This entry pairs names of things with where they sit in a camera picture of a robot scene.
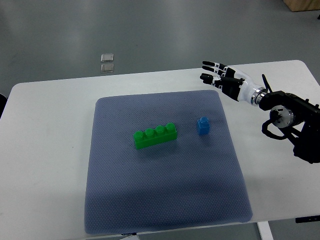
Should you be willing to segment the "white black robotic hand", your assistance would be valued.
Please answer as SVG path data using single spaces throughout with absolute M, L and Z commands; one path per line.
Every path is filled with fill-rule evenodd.
M 252 106 L 258 106 L 268 90 L 255 84 L 253 79 L 239 69 L 218 62 L 203 61 L 202 69 L 210 73 L 202 73 L 200 79 L 204 84 L 211 85 L 229 98 Z

